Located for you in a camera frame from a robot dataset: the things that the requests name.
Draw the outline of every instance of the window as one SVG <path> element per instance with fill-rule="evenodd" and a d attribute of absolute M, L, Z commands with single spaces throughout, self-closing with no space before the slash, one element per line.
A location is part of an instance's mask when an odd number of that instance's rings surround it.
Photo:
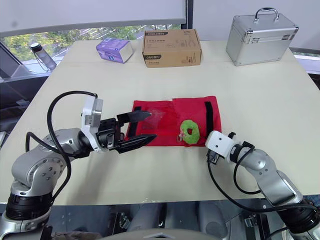
<path fill-rule="evenodd" d="M 40 43 L 57 62 L 61 61 L 69 47 L 77 40 L 103 40 L 119 38 L 127 40 L 141 39 L 146 30 L 180 29 L 180 24 L 140 25 L 121 27 L 100 27 L 87 29 L 41 32 L 0 38 L 0 41 L 25 65 L 38 64 L 29 49 L 32 43 Z"/>

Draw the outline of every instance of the white wall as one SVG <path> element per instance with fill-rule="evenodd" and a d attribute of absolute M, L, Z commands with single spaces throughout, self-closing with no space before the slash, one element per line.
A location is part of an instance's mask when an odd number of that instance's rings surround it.
<path fill-rule="evenodd" d="M 235 15 L 276 8 L 299 26 L 291 47 L 320 50 L 320 0 L 194 0 L 193 28 L 201 40 L 227 40 Z"/>
<path fill-rule="evenodd" d="M 185 0 L 0 0 L 2 37 L 80 28 L 185 22 Z"/>

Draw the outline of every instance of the table surface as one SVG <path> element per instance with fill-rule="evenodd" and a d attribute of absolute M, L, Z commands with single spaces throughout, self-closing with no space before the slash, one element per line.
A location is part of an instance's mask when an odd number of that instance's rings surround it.
<path fill-rule="evenodd" d="M 289 50 L 277 62 L 234 66 L 225 52 L 226 42 L 202 41 L 199 66 L 147 68 L 142 41 L 132 41 L 134 54 L 125 64 L 101 59 L 98 43 L 77 41 L 72 46 L 10 134 L 0 151 L 0 202 L 8 200 L 11 166 L 24 153 L 26 133 L 46 136 L 50 103 L 72 90 L 98 93 L 104 99 L 103 119 L 131 111 L 134 100 L 216 96 L 224 134 L 236 132 L 239 140 L 266 151 L 302 194 L 319 194 L 320 91 Z M 53 112 L 54 128 L 80 128 L 84 102 L 83 95 L 62 99 Z M 206 153 L 205 147 L 93 152 L 72 162 L 71 179 L 55 205 L 224 199 L 210 179 Z M 235 199 L 262 197 L 239 192 L 233 168 L 220 160 L 213 169 L 222 188 Z M 243 167 L 238 181 L 246 190 L 257 189 Z"/>

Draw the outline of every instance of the bottle cap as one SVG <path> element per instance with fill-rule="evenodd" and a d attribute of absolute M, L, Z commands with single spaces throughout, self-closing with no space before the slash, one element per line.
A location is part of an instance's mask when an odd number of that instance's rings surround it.
<path fill-rule="evenodd" d="M 29 47 L 33 52 L 39 52 L 42 50 L 42 46 L 37 42 L 32 43 Z"/>

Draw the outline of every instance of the small purple package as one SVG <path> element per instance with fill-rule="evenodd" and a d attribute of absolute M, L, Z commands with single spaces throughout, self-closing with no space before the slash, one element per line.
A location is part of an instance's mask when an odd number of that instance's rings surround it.
<path fill-rule="evenodd" d="M 96 46 L 100 57 L 124 64 L 134 52 L 129 40 L 106 38 Z"/>

